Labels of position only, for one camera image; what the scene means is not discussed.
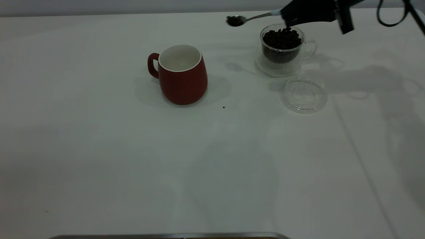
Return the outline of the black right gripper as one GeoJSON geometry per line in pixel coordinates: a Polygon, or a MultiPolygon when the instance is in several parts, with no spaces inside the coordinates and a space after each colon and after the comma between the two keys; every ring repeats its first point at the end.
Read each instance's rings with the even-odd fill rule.
{"type": "Polygon", "coordinates": [[[350,9],[360,2],[363,0],[293,0],[281,9],[281,15],[286,26],[337,19],[344,35],[354,30],[350,9]]]}

